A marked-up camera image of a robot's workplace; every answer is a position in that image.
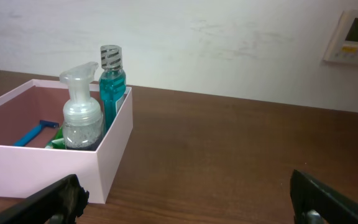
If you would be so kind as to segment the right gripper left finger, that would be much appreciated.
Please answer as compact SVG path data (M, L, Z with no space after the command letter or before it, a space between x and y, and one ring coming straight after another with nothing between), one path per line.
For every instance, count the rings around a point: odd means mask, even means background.
M70 174L0 212L0 224L75 224L90 193Z

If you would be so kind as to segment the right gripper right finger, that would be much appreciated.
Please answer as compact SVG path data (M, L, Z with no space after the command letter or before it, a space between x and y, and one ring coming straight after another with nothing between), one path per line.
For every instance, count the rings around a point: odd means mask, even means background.
M292 172L290 198L295 224L358 224L358 203L306 172Z

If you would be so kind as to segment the green soap packet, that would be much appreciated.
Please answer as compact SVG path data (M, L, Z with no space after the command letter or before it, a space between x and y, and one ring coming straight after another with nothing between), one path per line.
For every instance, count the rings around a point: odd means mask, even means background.
M65 140L63 137L63 128L60 127L53 138L46 144L47 149L66 149Z

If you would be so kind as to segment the blue disposable razor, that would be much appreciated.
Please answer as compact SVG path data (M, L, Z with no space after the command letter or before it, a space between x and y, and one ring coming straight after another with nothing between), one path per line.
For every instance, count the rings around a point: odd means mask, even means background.
M32 128L27 134L25 134L20 140L16 141L13 146L26 146L31 140L33 140L35 137L37 137L41 131L44 128L54 128L57 129L59 127L59 123L52 122L52 121L46 121L46 120L40 120L39 124Z

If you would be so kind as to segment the blue mouthwash bottle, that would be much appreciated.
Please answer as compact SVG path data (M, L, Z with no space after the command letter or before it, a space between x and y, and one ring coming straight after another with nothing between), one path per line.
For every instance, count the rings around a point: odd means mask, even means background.
M122 64L122 49L118 45L103 45L101 67L104 70L99 79L99 92L103 101L106 131L111 127L124 102L126 73Z

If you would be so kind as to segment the white cardboard box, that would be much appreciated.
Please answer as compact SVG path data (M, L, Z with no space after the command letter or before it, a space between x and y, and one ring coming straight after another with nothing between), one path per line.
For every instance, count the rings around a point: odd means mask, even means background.
M56 131L45 128L26 147L14 143L41 119L62 123L68 88L30 80L0 96L0 197L26 198L69 175L89 191L89 202L105 203L133 128L132 89L95 151L47 149Z

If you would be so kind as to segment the white wall panel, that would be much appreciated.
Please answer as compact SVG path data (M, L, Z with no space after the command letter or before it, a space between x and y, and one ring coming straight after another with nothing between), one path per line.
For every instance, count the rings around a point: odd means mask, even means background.
M344 11L341 14L323 60L358 65L358 10Z

